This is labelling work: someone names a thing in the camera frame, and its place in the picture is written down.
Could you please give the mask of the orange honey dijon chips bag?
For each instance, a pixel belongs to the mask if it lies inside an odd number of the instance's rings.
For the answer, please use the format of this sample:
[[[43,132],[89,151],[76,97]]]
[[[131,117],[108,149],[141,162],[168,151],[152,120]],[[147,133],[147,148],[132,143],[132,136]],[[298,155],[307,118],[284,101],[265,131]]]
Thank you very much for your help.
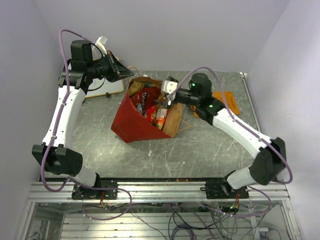
[[[216,99],[218,99],[219,101],[223,102],[224,99],[222,97],[222,94],[220,91],[214,91],[212,92],[212,96]],[[229,106],[229,109],[235,114],[235,115],[239,115],[240,114],[240,110],[238,108],[238,105],[236,103],[236,99],[233,95],[233,93],[231,91],[224,91],[224,97],[225,100]]]

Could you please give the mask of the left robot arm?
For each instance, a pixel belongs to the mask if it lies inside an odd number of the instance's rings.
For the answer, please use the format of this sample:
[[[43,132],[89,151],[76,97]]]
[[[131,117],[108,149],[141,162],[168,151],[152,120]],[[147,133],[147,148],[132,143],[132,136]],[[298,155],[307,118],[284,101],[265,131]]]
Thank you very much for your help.
[[[113,83],[134,73],[105,48],[101,38],[95,43],[74,40],[70,50],[71,58],[59,76],[58,99],[49,129],[42,143],[33,145],[31,153],[40,164],[40,177],[48,191],[57,193],[61,188],[49,187],[46,172],[74,182],[75,196],[96,199],[103,193],[101,178],[83,164],[82,154],[72,149],[77,116],[93,80]]]

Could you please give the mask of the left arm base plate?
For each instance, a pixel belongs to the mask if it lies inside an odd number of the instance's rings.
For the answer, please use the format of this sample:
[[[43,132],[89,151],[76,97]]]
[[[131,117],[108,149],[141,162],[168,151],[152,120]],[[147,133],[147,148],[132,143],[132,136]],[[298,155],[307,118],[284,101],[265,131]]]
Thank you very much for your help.
[[[72,200],[97,200],[102,197],[106,200],[115,200],[118,194],[118,184],[113,180],[101,180],[101,188],[107,190],[92,190],[83,186],[74,185],[71,199]]]

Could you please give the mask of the red paper bag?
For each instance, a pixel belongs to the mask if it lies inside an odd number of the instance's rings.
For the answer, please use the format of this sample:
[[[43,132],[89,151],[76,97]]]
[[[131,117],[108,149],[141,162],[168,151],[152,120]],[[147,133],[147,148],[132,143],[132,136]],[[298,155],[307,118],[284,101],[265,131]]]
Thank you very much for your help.
[[[129,81],[128,88],[134,81],[148,83],[147,88],[159,88],[160,96],[158,97],[158,100],[164,99],[164,93],[161,92],[161,80],[152,79],[147,75],[139,75]],[[164,107],[156,105],[156,112],[161,108]],[[125,143],[173,138],[177,133],[192,127],[190,123],[182,119],[183,108],[184,105],[181,103],[176,103],[169,108],[163,128],[160,130],[151,125],[145,118],[145,115],[142,115],[136,110],[128,96],[127,89],[111,125],[111,130]]]

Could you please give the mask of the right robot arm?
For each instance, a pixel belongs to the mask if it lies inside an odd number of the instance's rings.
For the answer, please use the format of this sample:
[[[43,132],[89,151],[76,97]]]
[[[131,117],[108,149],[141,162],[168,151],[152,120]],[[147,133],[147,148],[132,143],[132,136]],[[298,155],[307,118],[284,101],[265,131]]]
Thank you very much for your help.
[[[215,98],[212,82],[204,73],[191,76],[188,88],[180,88],[179,82],[171,76],[161,84],[165,99],[160,104],[171,108],[173,104],[193,106],[196,114],[241,144],[253,157],[253,163],[228,173],[218,187],[226,198],[233,197],[238,189],[251,184],[268,185],[276,182],[278,174],[285,169],[285,142],[277,137],[272,139],[238,118],[227,105]]]

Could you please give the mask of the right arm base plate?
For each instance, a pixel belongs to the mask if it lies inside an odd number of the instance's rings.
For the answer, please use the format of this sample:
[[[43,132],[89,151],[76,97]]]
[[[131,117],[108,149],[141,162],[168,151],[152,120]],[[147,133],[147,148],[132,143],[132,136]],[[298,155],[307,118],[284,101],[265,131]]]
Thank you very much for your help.
[[[249,192],[246,186],[239,189],[232,189],[226,182],[220,178],[214,178],[213,181],[207,181],[204,187],[200,188],[205,192],[207,199],[248,199]]]

